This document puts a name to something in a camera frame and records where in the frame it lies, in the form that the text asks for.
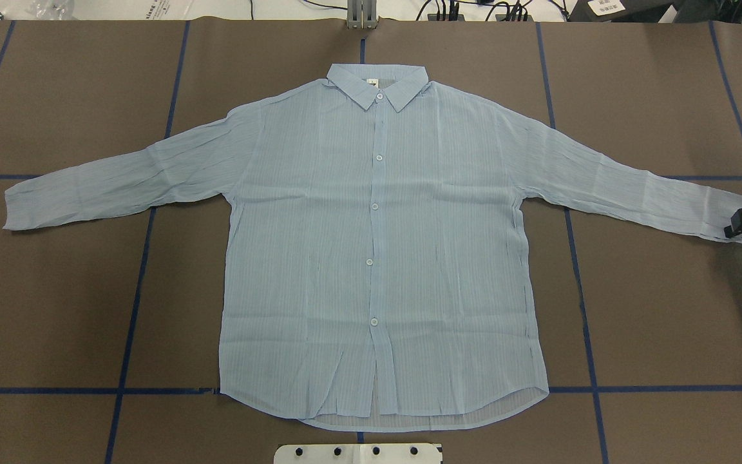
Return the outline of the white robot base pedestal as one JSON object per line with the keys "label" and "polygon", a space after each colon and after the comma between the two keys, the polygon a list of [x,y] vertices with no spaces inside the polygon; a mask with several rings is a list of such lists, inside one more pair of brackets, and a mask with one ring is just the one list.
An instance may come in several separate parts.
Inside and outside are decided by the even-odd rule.
{"label": "white robot base pedestal", "polygon": [[274,463],[443,463],[439,444],[353,443],[282,445]]}

